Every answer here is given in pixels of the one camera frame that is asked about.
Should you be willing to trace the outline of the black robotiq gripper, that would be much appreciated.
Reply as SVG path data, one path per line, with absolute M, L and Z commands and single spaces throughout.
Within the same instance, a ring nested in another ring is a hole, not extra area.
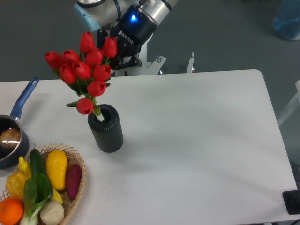
M 138 53 L 158 26 L 156 3 L 117 3 L 117 24 L 97 30 L 97 48 L 103 49 L 105 40 L 113 41 L 115 58 L 110 60 L 113 70 L 139 68 L 142 62 Z

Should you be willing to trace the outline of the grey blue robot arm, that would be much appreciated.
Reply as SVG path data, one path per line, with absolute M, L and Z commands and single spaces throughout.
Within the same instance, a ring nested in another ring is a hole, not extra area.
M 116 38 L 117 54 L 110 65 L 125 70 L 147 64 L 140 51 L 176 4 L 175 0 L 78 0 L 74 11 L 88 30 L 97 32 L 98 48 L 106 38 Z

